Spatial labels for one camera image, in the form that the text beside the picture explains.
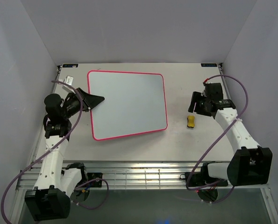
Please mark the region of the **round yellow black eraser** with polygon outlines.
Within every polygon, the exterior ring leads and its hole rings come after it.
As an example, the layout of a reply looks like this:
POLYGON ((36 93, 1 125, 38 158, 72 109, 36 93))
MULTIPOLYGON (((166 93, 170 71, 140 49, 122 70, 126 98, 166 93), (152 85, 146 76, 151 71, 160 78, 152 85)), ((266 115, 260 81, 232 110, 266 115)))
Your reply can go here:
POLYGON ((195 116, 193 115, 187 116, 187 127, 195 128, 195 116))

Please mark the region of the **pink framed whiteboard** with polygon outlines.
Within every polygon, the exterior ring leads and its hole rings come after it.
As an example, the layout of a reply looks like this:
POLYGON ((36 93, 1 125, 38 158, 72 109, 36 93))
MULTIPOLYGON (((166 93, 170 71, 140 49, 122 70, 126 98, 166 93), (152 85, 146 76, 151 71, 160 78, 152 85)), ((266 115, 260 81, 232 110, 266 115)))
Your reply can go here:
POLYGON ((92 137, 111 140, 168 127, 164 77, 159 73, 91 70, 88 91, 104 97, 91 110, 92 137))

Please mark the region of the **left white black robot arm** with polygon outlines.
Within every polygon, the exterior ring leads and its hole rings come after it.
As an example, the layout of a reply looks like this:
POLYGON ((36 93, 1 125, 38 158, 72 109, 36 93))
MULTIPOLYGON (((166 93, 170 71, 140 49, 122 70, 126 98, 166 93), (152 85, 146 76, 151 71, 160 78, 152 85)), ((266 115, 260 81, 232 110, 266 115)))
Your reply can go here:
POLYGON ((76 162, 63 168, 64 154, 73 130, 69 119, 76 113, 90 111, 103 101, 104 97, 91 95, 81 88, 68 93, 65 99, 55 93, 45 98, 46 156, 40 159, 42 166, 38 179, 24 198, 35 222, 67 218, 75 188, 89 188, 83 163, 76 162))

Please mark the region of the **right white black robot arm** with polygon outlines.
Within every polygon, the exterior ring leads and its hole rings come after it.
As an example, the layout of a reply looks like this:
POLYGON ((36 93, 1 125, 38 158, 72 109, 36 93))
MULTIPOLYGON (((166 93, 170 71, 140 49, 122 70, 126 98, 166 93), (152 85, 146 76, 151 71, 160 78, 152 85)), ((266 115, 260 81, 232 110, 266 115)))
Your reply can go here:
POLYGON ((205 162, 201 170, 188 176, 189 187, 229 181, 233 186, 266 184, 269 179, 272 152, 261 147, 238 118, 236 106, 223 96, 220 83, 204 83, 203 92, 193 92, 189 112, 209 116, 221 126, 234 155, 230 162, 205 162))

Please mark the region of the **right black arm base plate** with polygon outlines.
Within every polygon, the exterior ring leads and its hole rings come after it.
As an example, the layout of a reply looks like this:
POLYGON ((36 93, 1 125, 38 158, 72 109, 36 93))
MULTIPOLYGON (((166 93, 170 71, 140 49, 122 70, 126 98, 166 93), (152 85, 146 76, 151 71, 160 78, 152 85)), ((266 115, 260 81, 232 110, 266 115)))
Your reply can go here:
POLYGON ((199 187, 207 184, 212 184, 214 182, 218 182, 216 184, 217 187, 226 187, 228 186, 227 180, 220 180, 218 178, 212 178, 212 177, 205 177, 201 172, 196 172, 192 175, 188 186, 189 187, 199 187))

